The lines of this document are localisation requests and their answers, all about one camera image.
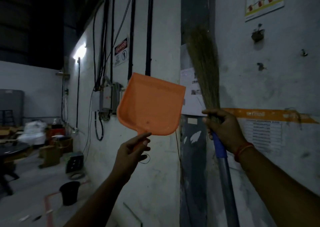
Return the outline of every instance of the danger sign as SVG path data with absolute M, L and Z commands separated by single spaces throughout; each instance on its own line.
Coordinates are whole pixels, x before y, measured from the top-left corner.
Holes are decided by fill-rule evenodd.
M 117 46 L 114 47 L 114 67 L 128 60 L 128 47 L 128 38 L 124 39 L 122 42 L 120 42 Z

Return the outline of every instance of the hand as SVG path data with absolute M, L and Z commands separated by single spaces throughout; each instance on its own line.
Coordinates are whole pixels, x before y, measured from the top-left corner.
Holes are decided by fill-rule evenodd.
M 140 134 L 129 141 L 121 144 L 118 149 L 117 157 L 112 169 L 111 174 L 117 179 L 121 180 L 123 184 L 126 184 L 137 167 L 137 164 L 141 160 L 147 158 L 146 155 L 141 155 L 144 151 L 150 151 L 150 147 L 147 147 L 150 142 L 147 139 L 151 135 L 151 132 Z
M 237 118 L 220 109 L 211 109 L 202 111 L 203 114 L 214 115 L 221 119 L 222 124 L 211 121 L 209 118 L 203 118 L 203 122 L 208 127 L 209 138 L 212 140 L 212 131 L 215 132 L 226 149 L 235 153 L 238 147 L 248 143 L 242 134 Z

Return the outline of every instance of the concrete floor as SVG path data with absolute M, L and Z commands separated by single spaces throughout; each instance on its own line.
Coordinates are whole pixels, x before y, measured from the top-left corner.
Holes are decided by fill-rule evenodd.
M 34 151 L 29 157 L 16 162 L 16 173 L 20 179 L 10 182 L 14 191 L 12 196 L 7 196 L 0 186 L 0 226 L 32 226 L 32 227 L 58 227 L 63 226 L 77 209 L 93 193 L 93 187 L 85 177 L 79 180 L 84 183 L 79 188 L 78 202 L 72 206 L 63 206 L 59 188 L 69 182 L 65 174 L 65 162 L 48 168 L 39 169 L 42 159 Z M 19 222 L 19 219 L 30 217 Z

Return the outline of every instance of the broom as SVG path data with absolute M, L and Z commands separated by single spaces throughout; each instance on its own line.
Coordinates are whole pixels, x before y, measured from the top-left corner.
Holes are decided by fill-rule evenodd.
M 218 55 L 208 36 L 208 32 L 200 27 L 191 31 L 187 37 L 187 49 L 194 72 L 198 77 L 198 83 L 206 108 L 220 108 Z M 209 118 L 215 122 L 219 122 L 219 119 L 215 116 L 209 115 Z M 227 152 L 218 136 L 215 133 L 212 136 L 218 160 L 228 227 L 239 227 Z

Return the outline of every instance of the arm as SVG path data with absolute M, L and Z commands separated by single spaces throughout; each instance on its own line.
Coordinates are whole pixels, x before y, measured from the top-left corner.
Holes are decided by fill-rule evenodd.
M 129 181 L 138 162 L 147 157 L 141 154 L 144 151 L 150 151 L 150 148 L 147 147 L 150 142 L 147 137 L 150 135 L 151 133 L 143 133 L 120 146 L 109 177 L 64 227 L 106 226 L 122 187 Z
M 207 118 L 203 121 L 209 128 L 208 133 L 214 131 L 229 152 L 235 153 L 238 147 L 247 143 L 235 116 L 216 109 L 203 113 L 221 118 L 221 125 Z M 319 196 L 292 179 L 254 147 L 243 150 L 239 162 L 278 227 L 320 226 Z

